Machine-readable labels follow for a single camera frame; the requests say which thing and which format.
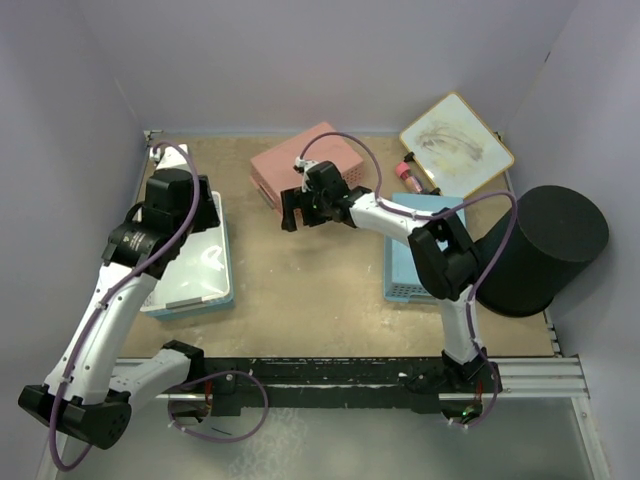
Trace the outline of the pink perforated basket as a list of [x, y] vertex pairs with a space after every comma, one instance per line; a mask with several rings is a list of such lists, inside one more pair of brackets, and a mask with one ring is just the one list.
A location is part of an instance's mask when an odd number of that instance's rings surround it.
[[[251, 159], [251, 181], [276, 212], [282, 214], [280, 192], [301, 185], [301, 175], [294, 171], [295, 159], [313, 138], [333, 130], [332, 125], [322, 122]], [[363, 180], [364, 160], [342, 137], [328, 136], [315, 142], [303, 158], [333, 162], [350, 187]]]

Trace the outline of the large black bucket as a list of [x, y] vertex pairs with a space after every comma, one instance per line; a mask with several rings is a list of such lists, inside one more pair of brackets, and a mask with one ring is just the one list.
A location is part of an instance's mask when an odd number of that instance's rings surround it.
[[545, 310], [591, 265], [609, 240], [601, 210], [581, 193], [542, 185], [518, 200], [517, 221], [476, 299], [508, 317]]

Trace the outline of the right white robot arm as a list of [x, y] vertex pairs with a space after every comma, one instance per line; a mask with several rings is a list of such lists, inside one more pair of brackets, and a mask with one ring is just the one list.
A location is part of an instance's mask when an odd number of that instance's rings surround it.
[[486, 387], [501, 390], [497, 366], [479, 339], [475, 301], [481, 260], [466, 227], [452, 209], [436, 214], [384, 202], [368, 188], [351, 188], [337, 167], [298, 157], [293, 169], [299, 187], [281, 192], [281, 228], [297, 230], [296, 211], [305, 226], [327, 222], [379, 233], [409, 248], [422, 287], [437, 300], [444, 331], [442, 361], [446, 383], [467, 391], [484, 374]]

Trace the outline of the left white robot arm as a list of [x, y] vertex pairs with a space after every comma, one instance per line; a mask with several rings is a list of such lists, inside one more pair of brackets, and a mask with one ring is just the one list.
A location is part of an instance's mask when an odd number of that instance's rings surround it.
[[175, 386], [194, 392], [206, 378], [203, 351], [180, 341], [166, 343], [128, 375], [113, 373], [136, 315], [189, 234], [221, 223], [207, 177], [177, 168], [156, 171], [137, 207], [139, 221], [129, 212], [110, 233], [93, 296], [61, 359], [18, 398], [51, 431], [102, 450], [156, 395]]

